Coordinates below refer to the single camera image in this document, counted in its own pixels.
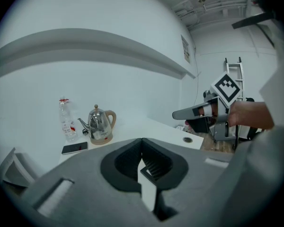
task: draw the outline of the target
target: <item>cable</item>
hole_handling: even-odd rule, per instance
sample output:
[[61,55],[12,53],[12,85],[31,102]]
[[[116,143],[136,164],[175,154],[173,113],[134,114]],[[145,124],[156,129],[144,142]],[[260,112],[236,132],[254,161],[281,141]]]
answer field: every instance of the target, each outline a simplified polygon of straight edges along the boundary
[[274,44],[274,42],[272,42],[272,40],[269,38],[269,36],[266,34],[266,32],[264,31],[264,29],[260,26],[260,25],[258,25],[258,24],[255,24],[261,31],[262,31],[262,33],[264,34],[264,36],[266,37],[266,39],[270,42],[270,44],[273,46],[273,47],[275,47],[275,44]]
[[[190,34],[192,41],[194,42],[194,51],[196,52],[197,47],[195,45],[195,41],[193,39],[193,36]],[[198,64],[197,64],[197,60],[195,59],[195,66],[197,67],[197,95],[195,96],[195,102],[197,100],[198,97],[198,92],[199,92],[199,70],[198,70]]]

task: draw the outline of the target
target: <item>smartphone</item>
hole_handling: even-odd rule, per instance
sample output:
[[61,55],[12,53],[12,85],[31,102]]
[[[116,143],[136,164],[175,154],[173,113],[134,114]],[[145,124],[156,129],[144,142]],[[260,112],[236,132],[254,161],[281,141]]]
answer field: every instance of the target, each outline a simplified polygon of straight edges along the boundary
[[87,142],[64,146],[63,150],[62,150],[62,155],[66,155],[66,154],[70,154],[70,153],[81,152],[83,150],[87,150],[87,146],[88,146]]

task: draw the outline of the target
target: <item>plastic bottle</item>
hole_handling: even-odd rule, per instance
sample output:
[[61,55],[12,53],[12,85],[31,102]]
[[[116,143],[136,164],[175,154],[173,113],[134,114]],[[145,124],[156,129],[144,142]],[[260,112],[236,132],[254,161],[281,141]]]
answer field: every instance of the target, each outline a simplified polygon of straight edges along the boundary
[[62,130],[68,142],[74,142],[78,139],[76,133],[74,121],[72,120],[70,110],[67,106],[68,99],[65,99],[64,96],[60,97],[59,100],[59,113],[60,113],[60,122],[62,124]]

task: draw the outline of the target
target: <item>kettle spout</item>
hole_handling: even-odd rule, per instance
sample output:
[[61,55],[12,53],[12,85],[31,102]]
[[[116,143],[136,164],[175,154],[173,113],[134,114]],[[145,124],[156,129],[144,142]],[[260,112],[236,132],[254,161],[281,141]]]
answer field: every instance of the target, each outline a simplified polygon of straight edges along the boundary
[[78,120],[79,120],[80,123],[83,125],[83,127],[84,127],[87,131],[89,131],[89,126],[88,126],[81,118],[79,118]]

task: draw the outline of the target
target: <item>ceiling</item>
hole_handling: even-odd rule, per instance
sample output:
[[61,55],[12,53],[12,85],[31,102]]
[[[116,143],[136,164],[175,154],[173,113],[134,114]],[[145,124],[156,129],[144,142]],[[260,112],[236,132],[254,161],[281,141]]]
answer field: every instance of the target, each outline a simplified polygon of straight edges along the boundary
[[248,3],[247,0],[161,1],[179,16],[189,30],[215,22],[242,19],[245,17]]

